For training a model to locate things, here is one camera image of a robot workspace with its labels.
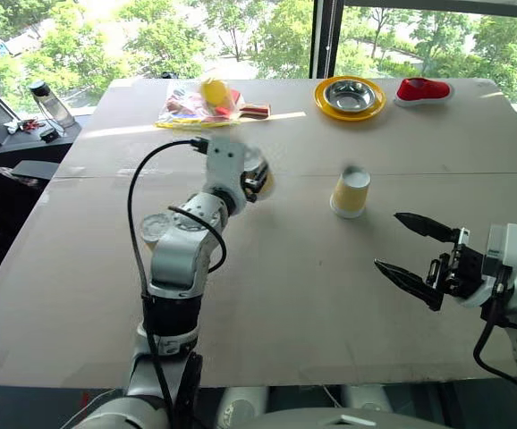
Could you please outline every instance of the yellow plate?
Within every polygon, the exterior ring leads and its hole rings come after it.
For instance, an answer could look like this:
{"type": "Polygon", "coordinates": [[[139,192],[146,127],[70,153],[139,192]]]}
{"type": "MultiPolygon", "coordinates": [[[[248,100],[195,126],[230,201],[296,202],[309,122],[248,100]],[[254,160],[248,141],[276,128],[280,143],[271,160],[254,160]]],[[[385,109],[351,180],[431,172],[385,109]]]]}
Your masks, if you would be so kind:
{"type": "Polygon", "coordinates": [[[386,94],[382,91],[378,85],[370,80],[365,80],[363,78],[357,78],[356,76],[334,76],[333,78],[322,80],[316,89],[314,90],[314,99],[316,100],[316,105],[320,107],[320,110],[327,114],[328,116],[332,116],[335,119],[340,119],[342,121],[364,121],[369,118],[373,118],[377,114],[379,114],[384,106],[386,105],[386,94]],[[324,99],[324,91],[326,91],[326,87],[337,80],[344,79],[352,79],[359,80],[360,82],[365,83],[374,89],[376,93],[376,103],[370,108],[363,110],[362,112],[358,112],[356,114],[347,114],[345,112],[340,112],[339,110],[334,109],[325,99],[324,99]]]}

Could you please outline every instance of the plastic bag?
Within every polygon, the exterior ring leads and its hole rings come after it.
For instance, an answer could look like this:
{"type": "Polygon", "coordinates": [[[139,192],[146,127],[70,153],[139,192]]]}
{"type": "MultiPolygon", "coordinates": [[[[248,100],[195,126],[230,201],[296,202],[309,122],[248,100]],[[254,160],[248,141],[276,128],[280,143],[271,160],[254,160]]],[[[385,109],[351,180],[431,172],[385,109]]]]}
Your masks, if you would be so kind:
{"type": "Polygon", "coordinates": [[[241,94],[221,80],[170,80],[159,128],[199,130],[238,123],[241,94]]]}

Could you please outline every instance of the red slipper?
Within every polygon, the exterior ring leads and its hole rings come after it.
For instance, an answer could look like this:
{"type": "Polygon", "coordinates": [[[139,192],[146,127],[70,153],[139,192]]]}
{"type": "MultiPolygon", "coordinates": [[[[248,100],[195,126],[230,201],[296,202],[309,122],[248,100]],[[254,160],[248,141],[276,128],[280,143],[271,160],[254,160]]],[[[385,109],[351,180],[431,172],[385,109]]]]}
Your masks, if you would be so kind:
{"type": "Polygon", "coordinates": [[[411,105],[431,105],[444,103],[453,96],[449,83],[423,78],[402,80],[395,95],[394,103],[402,107],[411,105]]]}

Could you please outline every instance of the metal bowl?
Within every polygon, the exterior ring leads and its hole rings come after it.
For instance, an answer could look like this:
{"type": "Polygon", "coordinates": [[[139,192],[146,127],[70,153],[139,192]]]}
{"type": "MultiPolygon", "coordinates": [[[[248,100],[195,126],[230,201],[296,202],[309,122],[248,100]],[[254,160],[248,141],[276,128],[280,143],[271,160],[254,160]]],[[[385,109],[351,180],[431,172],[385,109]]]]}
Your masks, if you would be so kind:
{"type": "Polygon", "coordinates": [[[337,80],[326,87],[324,99],[334,109],[348,114],[363,112],[376,103],[376,93],[359,80],[337,80]]]}

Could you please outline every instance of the table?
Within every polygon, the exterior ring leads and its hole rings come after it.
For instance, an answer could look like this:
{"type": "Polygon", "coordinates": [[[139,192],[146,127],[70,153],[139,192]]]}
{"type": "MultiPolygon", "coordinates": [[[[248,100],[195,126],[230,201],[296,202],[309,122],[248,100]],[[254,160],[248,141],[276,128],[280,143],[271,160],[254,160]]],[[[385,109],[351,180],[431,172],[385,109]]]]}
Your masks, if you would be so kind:
{"type": "MultiPolygon", "coordinates": [[[[140,320],[125,198],[139,160],[185,137],[151,127],[168,82],[112,84],[1,265],[0,384],[124,382],[140,320]]],[[[225,231],[229,255],[209,276],[201,309],[202,385],[488,376],[471,356],[478,310],[446,299],[433,313],[372,264],[379,257],[425,274],[449,249],[405,229],[397,211],[465,225],[479,250],[491,223],[517,223],[517,115],[493,83],[451,82],[448,105],[406,110],[390,101],[371,122],[350,124],[314,106],[316,80],[233,82],[247,100],[269,101],[286,117],[234,130],[261,147],[276,190],[225,231]],[[355,221],[328,207],[350,161],[372,174],[367,212],[355,221]]],[[[377,83],[391,100],[399,81],[377,83]]],[[[187,149],[165,151],[141,178],[136,218],[200,189],[203,165],[187,149]]],[[[516,373],[504,332],[484,357],[516,373]]]]}

